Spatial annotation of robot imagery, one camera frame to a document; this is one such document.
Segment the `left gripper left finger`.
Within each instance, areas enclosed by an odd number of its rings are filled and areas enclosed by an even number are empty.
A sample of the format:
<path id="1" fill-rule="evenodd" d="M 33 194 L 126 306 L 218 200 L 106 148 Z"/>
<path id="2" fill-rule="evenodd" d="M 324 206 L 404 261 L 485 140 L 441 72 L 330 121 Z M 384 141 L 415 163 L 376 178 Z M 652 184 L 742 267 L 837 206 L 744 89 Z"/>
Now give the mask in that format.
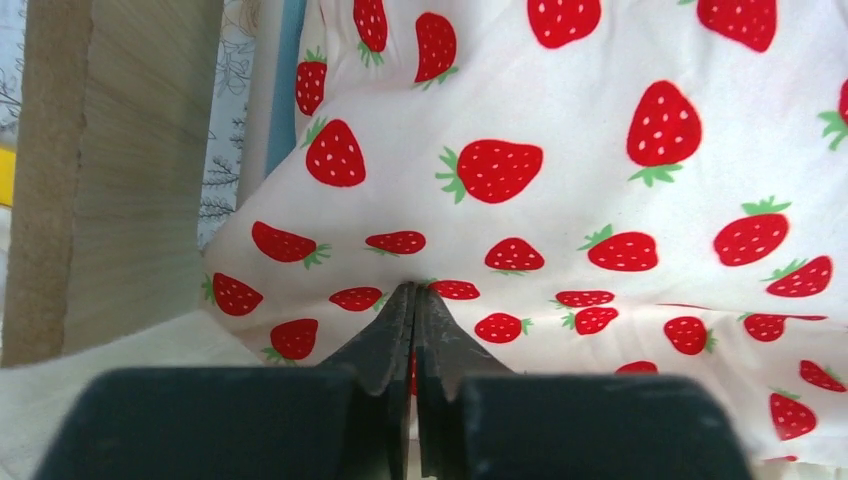
<path id="1" fill-rule="evenodd" d="M 339 479 L 404 479 L 411 411 L 416 287 L 399 285 L 365 329 L 324 360 L 349 373 Z"/>

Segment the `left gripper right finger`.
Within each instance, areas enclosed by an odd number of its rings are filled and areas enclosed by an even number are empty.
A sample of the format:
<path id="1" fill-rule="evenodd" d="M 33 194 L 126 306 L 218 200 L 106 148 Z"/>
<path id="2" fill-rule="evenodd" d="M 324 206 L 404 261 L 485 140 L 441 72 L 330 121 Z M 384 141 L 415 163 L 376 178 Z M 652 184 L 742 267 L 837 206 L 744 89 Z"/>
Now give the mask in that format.
<path id="1" fill-rule="evenodd" d="M 424 286 L 416 291 L 414 353 L 422 475 L 468 479 L 460 383 L 469 374 L 512 370 L 463 330 L 442 297 Z"/>

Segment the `large strawberry print cushion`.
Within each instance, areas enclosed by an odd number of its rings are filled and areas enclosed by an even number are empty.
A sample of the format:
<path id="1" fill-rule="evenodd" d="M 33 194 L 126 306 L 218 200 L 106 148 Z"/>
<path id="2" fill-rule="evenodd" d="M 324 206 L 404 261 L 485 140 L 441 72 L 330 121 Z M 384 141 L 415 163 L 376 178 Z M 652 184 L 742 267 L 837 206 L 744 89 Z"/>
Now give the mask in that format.
<path id="1" fill-rule="evenodd" d="M 122 362 L 311 366 L 402 280 L 521 372 L 696 379 L 773 479 L 847 475 L 843 1 L 310 1 L 296 146 L 199 248 L 172 320 L 1 377 L 33 472 L 80 377 Z"/>

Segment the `wooden pet bed frame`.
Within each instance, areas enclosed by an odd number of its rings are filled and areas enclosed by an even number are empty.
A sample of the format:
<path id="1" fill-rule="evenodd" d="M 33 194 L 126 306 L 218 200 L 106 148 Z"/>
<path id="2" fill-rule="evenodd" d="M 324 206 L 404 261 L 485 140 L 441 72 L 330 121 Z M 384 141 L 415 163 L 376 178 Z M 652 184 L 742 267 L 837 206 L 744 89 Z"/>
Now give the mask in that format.
<path id="1" fill-rule="evenodd" d="M 1 364 L 200 310 L 219 1 L 27 7 Z"/>

